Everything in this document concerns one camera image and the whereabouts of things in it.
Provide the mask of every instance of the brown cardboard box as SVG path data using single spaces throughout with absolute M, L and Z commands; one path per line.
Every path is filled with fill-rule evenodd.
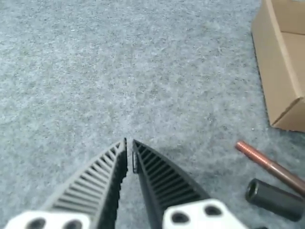
M 305 2 L 262 0 L 252 34 L 270 124 L 305 132 Z

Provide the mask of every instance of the carpet floor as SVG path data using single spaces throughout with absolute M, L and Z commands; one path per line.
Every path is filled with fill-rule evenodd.
M 289 188 L 237 152 L 238 139 L 305 177 L 305 135 L 267 120 L 250 29 L 259 5 L 2 0 L 0 226 L 126 137 L 169 157 L 249 228 L 305 228 L 244 199 L 255 177 Z M 117 228 L 146 229 L 128 154 Z

